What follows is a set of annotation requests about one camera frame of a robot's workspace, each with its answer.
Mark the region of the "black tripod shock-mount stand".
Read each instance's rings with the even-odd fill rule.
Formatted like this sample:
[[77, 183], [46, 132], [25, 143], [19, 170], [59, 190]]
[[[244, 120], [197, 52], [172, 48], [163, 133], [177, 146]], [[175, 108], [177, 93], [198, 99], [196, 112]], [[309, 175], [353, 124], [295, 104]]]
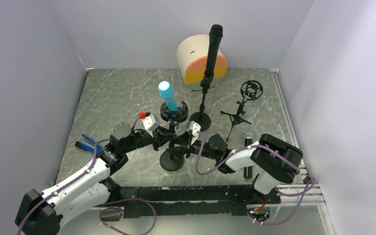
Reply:
[[231, 122], [231, 128], [226, 138], [226, 141], [229, 140], [230, 134], [234, 126], [239, 125], [244, 122], [247, 124], [252, 124], [251, 122], [245, 120], [242, 117], [246, 113], [246, 111], [244, 110], [244, 106], [247, 103], [247, 101], [254, 101], [254, 100], [259, 99], [262, 96], [263, 85], [256, 80], [248, 80], [241, 85], [240, 94], [242, 96], [242, 100], [236, 102], [236, 104], [238, 105], [238, 108], [235, 114], [230, 114], [224, 111], [220, 111], [222, 115], [227, 115], [230, 118], [230, 122]]

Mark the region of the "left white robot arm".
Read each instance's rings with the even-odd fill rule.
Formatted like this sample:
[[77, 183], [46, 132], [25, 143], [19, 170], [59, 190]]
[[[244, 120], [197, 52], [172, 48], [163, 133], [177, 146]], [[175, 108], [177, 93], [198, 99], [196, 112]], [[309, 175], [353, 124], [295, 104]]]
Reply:
[[100, 152], [65, 180], [41, 192], [27, 192], [15, 218], [17, 234], [56, 235], [60, 229], [88, 209], [120, 201], [120, 186], [111, 175], [127, 162], [127, 153], [149, 145], [158, 150], [172, 138], [174, 131], [158, 126], [153, 130], [133, 130], [120, 123], [106, 139]]

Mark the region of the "cyan blue microphone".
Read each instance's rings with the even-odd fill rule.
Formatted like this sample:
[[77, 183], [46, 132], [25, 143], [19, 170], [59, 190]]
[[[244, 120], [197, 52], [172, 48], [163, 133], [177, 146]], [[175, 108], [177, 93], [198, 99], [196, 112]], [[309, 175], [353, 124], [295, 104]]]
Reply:
[[168, 81], [161, 81], [158, 84], [159, 95], [165, 101], [167, 108], [170, 111], [178, 111], [178, 106], [174, 96], [172, 85]]

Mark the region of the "black round-base shock-mount stand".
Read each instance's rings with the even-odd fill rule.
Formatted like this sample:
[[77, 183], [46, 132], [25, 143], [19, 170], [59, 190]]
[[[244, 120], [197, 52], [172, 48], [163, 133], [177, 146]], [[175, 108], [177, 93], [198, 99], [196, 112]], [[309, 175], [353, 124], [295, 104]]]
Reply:
[[[169, 132], [173, 134], [171, 137], [168, 147], [173, 148], [175, 146], [175, 130], [179, 128], [179, 124], [184, 122], [188, 118], [188, 105], [182, 101], [181, 107], [177, 107], [177, 111], [171, 111], [164, 102], [160, 107], [161, 118], [169, 122]], [[160, 157], [161, 167], [169, 172], [174, 172], [182, 168], [184, 160], [182, 157], [177, 157], [171, 154], [168, 150], [165, 150]]]

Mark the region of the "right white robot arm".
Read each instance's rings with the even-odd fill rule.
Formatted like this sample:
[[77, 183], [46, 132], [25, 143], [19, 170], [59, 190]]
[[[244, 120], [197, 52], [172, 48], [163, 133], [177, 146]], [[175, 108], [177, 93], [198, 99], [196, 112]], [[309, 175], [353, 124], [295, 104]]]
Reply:
[[208, 141], [198, 140], [202, 132], [193, 132], [178, 136], [176, 147], [169, 147], [167, 152], [176, 157], [189, 157], [195, 154], [216, 162], [213, 169], [197, 174], [207, 175], [214, 171], [232, 174], [245, 167], [258, 166], [262, 169], [253, 181], [250, 198], [255, 203], [262, 203], [269, 193], [279, 184], [291, 184], [297, 174], [304, 156], [302, 150], [270, 134], [263, 134], [249, 146], [229, 149], [228, 144], [219, 134], [212, 135]]

